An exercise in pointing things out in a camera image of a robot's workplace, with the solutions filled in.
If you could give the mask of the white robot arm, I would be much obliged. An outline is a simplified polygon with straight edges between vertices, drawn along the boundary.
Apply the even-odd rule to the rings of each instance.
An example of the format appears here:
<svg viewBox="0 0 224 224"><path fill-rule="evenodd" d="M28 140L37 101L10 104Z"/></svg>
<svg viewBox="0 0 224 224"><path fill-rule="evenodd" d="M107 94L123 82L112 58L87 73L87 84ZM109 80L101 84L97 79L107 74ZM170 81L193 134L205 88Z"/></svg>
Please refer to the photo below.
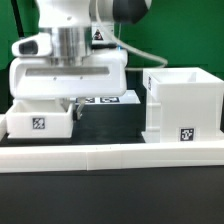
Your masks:
<svg viewBox="0 0 224 224"><path fill-rule="evenodd" d="M136 23L152 0L35 0L39 33L12 45L13 107L70 111L73 98L119 97L126 92L127 51L93 47L92 26Z"/></svg>

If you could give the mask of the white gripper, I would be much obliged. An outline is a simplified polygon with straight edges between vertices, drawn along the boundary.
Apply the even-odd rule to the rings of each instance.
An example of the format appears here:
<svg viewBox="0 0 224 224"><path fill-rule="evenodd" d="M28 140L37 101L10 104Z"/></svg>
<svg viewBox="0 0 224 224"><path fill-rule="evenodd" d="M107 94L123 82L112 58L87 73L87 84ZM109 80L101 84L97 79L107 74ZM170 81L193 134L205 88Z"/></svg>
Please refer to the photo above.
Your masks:
<svg viewBox="0 0 224 224"><path fill-rule="evenodd" d="M127 89L125 50L96 50L81 66L52 65L47 58L17 58L10 67L10 92L16 99L122 96ZM81 119L85 99L78 103Z"/></svg>

